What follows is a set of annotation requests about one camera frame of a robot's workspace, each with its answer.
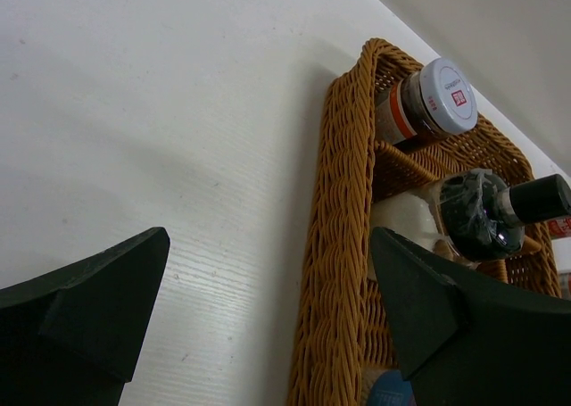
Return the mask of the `white jar silver lid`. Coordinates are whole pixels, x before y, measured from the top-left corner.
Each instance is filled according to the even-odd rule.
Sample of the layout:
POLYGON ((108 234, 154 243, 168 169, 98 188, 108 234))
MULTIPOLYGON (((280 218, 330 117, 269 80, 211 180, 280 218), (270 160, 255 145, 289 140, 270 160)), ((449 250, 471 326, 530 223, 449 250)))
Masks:
POLYGON ((362 376, 360 404, 366 406, 416 406, 409 381, 397 369, 366 369, 362 376))

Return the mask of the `red chili sauce bottle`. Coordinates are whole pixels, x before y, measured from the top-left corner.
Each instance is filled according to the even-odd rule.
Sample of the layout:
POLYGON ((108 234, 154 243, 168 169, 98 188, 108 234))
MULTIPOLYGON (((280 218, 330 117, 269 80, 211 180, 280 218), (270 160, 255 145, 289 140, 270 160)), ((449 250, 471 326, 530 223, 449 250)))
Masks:
POLYGON ((571 217, 549 220, 547 222, 550 237, 552 239, 562 239, 571 237, 571 217))

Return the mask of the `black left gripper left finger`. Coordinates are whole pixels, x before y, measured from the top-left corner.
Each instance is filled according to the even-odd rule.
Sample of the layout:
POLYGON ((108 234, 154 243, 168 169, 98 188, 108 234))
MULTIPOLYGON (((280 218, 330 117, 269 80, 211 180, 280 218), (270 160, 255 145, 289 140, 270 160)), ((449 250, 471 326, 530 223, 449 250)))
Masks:
POLYGON ((116 405, 169 255, 165 228, 1 291, 3 405, 116 405))

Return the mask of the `spice jar white red lid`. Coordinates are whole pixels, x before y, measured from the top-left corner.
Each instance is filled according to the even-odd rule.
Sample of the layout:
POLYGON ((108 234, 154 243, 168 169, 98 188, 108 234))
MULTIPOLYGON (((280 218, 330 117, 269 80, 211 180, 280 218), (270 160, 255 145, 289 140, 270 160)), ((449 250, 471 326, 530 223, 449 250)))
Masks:
POLYGON ((437 58, 375 101, 376 140, 413 153, 477 124, 473 89, 454 62, 437 58))
POLYGON ((571 300, 571 271, 564 270, 558 273, 559 287, 561 297, 565 300, 571 300))

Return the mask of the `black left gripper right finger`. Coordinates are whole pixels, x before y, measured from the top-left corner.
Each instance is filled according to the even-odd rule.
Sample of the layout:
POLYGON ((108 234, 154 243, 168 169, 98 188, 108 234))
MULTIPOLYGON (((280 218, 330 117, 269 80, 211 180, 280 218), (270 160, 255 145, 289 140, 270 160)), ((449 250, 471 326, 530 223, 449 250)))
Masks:
POLYGON ((387 228, 370 249, 419 405, 567 405, 570 303, 500 282, 387 228))

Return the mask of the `dark sauce bottle black cap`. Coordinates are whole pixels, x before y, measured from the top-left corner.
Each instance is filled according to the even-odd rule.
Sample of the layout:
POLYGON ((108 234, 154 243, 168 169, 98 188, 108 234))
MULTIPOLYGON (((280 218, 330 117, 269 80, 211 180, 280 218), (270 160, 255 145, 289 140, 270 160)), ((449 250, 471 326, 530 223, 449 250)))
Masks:
POLYGON ((509 186, 472 169, 374 203, 369 224, 474 269, 519 253, 526 226, 569 214, 570 186, 559 174, 509 186))

